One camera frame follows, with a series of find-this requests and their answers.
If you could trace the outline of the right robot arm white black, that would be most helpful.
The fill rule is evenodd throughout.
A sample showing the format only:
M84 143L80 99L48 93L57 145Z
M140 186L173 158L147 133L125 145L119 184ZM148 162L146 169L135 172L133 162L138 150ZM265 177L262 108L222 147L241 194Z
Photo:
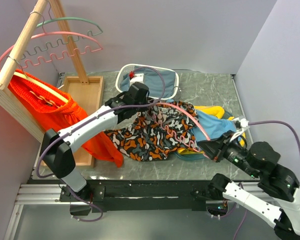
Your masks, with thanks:
M226 135L197 144L209 159L227 160L257 178L257 186L278 205L249 193L221 173L215 174L198 195L209 201L231 200L265 221L281 240L300 240L300 182L290 169L278 163L278 152L265 141L247 149Z

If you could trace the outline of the camouflage patterned shorts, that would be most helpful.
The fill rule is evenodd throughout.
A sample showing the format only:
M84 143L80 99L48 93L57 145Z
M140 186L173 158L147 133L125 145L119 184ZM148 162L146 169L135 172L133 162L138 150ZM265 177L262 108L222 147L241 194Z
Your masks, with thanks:
M194 135L196 124L187 114L167 104L154 105L137 114L132 124L105 130L123 155L139 161L163 161L178 149L199 152Z

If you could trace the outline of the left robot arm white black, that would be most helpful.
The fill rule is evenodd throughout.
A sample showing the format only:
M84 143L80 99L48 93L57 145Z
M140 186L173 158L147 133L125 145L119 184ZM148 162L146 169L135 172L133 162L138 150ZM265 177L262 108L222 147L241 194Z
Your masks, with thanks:
M146 109L149 88L140 82L105 102L96 112L72 126L45 132L38 164L44 162L52 174L71 188L78 201L90 194L86 179L76 169L74 152L99 133Z

